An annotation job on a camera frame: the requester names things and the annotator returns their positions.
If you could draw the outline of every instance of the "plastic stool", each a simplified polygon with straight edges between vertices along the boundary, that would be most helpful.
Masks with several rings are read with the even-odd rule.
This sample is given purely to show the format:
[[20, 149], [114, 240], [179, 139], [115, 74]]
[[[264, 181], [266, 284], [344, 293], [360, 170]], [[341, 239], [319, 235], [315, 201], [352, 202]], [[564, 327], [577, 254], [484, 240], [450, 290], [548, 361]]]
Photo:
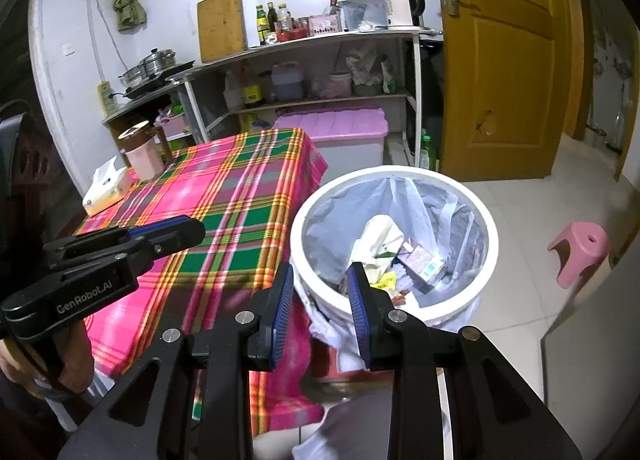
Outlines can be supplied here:
[[591, 265], [600, 266], [611, 250], [607, 233], [591, 222], [570, 223], [549, 244], [547, 250], [558, 250], [558, 245], [563, 242], [569, 244], [569, 257], [558, 273], [558, 285], [562, 288], [569, 288]]

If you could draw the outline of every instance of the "wall outlet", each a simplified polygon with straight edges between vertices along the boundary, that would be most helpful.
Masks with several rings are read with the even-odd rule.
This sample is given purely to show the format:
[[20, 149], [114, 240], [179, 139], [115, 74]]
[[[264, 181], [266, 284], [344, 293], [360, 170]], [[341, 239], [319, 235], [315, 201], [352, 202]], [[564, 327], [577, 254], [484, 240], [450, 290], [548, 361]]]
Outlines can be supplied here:
[[76, 50], [73, 48], [71, 43], [64, 43], [62, 45], [62, 55], [63, 56], [72, 55], [75, 52], [76, 52]]

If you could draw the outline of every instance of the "tissue box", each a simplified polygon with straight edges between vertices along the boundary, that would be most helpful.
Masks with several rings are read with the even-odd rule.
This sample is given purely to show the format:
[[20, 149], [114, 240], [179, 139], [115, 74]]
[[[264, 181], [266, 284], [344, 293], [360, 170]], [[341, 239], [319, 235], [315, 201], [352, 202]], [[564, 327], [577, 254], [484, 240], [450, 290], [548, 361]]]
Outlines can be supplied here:
[[444, 274], [444, 262], [434, 253], [423, 248], [413, 238], [404, 241], [397, 258], [406, 268], [427, 284], [435, 284]]
[[94, 172], [94, 181], [82, 199], [82, 207], [89, 216], [97, 215], [122, 200], [133, 182], [126, 167], [115, 169], [116, 157]]

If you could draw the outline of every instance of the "pink plaid tablecloth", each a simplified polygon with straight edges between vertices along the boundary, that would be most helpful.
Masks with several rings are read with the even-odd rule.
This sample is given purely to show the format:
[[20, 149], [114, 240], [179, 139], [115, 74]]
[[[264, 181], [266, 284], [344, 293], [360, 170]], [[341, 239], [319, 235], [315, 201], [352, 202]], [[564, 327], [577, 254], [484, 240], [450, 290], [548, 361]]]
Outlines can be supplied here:
[[[288, 257], [290, 225], [325, 170], [300, 129], [243, 133], [179, 151], [160, 178], [89, 218], [79, 232], [176, 215], [206, 228], [202, 244], [157, 260], [135, 292], [87, 318], [98, 368], [117, 379], [165, 329], [197, 332], [247, 308]], [[250, 375], [254, 434], [322, 419], [299, 388], [309, 360], [308, 319], [296, 299], [276, 371]]]

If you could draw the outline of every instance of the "cutting board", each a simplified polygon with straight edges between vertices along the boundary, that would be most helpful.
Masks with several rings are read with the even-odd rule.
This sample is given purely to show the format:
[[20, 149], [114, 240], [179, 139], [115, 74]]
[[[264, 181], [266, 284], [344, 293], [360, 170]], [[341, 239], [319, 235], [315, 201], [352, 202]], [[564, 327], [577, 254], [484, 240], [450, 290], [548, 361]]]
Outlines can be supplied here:
[[242, 0], [199, 2], [198, 37], [203, 63], [246, 50]]

